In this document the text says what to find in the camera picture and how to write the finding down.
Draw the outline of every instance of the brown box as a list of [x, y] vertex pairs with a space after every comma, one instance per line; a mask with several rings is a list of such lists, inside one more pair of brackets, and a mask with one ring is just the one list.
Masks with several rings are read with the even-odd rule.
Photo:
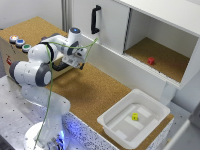
[[[15, 45], [9, 43], [9, 38], [11, 35], [17, 35], [20, 39], [25, 40], [26, 44], [30, 44], [33, 47], [41, 41], [42, 37], [49, 37], [54, 33], [59, 33], [63, 36], [67, 36], [66, 32], [55, 27], [40, 17], [35, 17], [12, 27], [1, 30], [0, 50], [6, 74], [10, 76], [9, 68], [12, 62], [28, 61], [27, 54], [23, 53], [21, 49], [16, 48]], [[54, 63], [58, 65], [61, 59], [62, 57], [57, 58]], [[59, 72], [53, 70], [53, 78], [60, 76], [71, 68], [72, 67], [67, 67], [66, 69]]]

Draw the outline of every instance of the brown countertop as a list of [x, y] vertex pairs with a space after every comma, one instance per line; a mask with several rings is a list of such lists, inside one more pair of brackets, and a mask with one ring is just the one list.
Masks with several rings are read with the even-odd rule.
[[[11, 35], [18, 35], [27, 44], [34, 46], [43, 36], [50, 36], [53, 33], [67, 35], [66, 32], [40, 17], [35, 17], [0, 31], [0, 36], [9, 42]], [[71, 102], [71, 112], [119, 149], [123, 148], [104, 133], [102, 126], [97, 123], [97, 118], [130, 91], [131, 89], [88, 63], [83, 70], [72, 69], [56, 78], [53, 86], [53, 92], [66, 97]], [[167, 116], [137, 150], [146, 149], [172, 119], [173, 115]]]

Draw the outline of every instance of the plastic tub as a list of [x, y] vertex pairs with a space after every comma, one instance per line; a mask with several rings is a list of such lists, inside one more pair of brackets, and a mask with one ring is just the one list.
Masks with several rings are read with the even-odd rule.
[[[138, 113], [138, 120], [132, 114]], [[97, 121], [105, 133], [126, 149], [137, 148], [170, 113], [170, 109], [144, 92], [134, 89]]]

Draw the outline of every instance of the green cable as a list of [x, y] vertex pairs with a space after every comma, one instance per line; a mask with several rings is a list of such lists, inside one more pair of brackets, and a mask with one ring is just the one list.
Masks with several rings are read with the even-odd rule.
[[[50, 51], [46, 45], [46, 48], [47, 48], [47, 52], [48, 52], [48, 56], [49, 56], [49, 60], [50, 60], [50, 68], [51, 68], [51, 72], [52, 72], [52, 61], [51, 61], [51, 55], [50, 55]], [[37, 145], [37, 142], [38, 142], [38, 139], [40, 137], [40, 134], [41, 134], [41, 131], [42, 131], [42, 128], [44, 126], [44, 122], [47, 118], [47, 114], [48, 114], [48, 111], [49, 111], [49, 105], [50, 105], [50, 99], [51, 99], [51, 92], [52, 92], [52, 87], [53, 87], [53, 72], [52, 72], [52, 75], [51, 75], [51, 88], [50, 88], [50, 94], [49, 94], [49, 98], [48, 98], [48, 105], [47, 105], [47, 111], [46, 111], [46, 114], [45, 114], [45, 117], [44, 117], [44, 120], [42, 122], [42, 126], [40, 128], [40, 131], [39, 131], [39, 134], [38, 134], [38, 137], [36, 139], [36, 142], [35, 142], [35, 146], [34, 146], [34, 150], [36, 148], [36, 145]]]
[[[87, 59], [87, 57], [88, 57], [88, 54], [89, 54], [89, 52], [90, 52], [92, 46], [96, 43], [97, 40], [98, 40], [98, 38], [96, 38], [96, 39], [94, 40], [93, 43], [91, 43], [91, 44], [89, 44], [89, 45], [87, 45], [87, 46], [84, 46], [84, 47], [70, 47], [70, 46], [62, 45], [62, 44], [55, 43], [55, 42], [49, 42], [49, 43], [58, 44], [58, 45], [61, 45], [61, 46], [63, 46], [63, 47], [74, 48], [74, 49], [86, 48], [86, 47], [89, 47], [89, 46], [90, 46], [90, 48], [89, 48], [89, 50], [88, 50], [88, 53], [87, 53], [87, 55], [86, 55], [86, 58], [85, 58], [85, 61], [86, 61], [86, 59]], [[51, 61], [51, 55], [50, 55], [50, 51], [49, 51], [47, 45], [46, 45], [46, 49], [47, 49], [47, 52], [48, 52], [48, 56], [49, 56], [49, 60], [50, 60], [50, 68], [51, 68], [51, 72], [52, 72], [52, 61]], [[48, 98], [47, 111], [46, 111], [46, 114], [45, 114], [44, 120], [43, 120], [43, 122], [42, 122], [42, 126], [41, 126], [41, 128], [40, 128], [40, 131], [39, 131], [38, 137], [37, 137], [37, 139], [36, 139], [35, 146], [34, 146], [34, 150], [35, 150], [36, 145], [37, 145], [37, 142], [38, 142], [38, 140], [39, 140], [39, 137], [40, 137], [40, 134], [41, 134], [42, 128], [43, 128], [43, 126], [44, 126], [45, 120], [46, 120], [46, 118], [47, 118], [47, 114], [48, 114], [48, 111], [49, 111], [50, 100], [51, 100], [52, 87], [53, 87], [53, 72], [52, 72], [52, 75], [51, 75], [51, 87], [50, 87], [50, 94], [49, 94], [49, 98]]]

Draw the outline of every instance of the door handle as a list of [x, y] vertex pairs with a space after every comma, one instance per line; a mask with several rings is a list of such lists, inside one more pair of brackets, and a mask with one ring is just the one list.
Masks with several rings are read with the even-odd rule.
[[98, 10], [101, 10], [101, 7], [98, 5], [96, 5], [96, 8], [93, 8], [93, 10], [92, 10], [92, 21], [91, 21], [92, 34], [96, 34], [100, 31], [98, 28], [96, 28], [96, 12]]

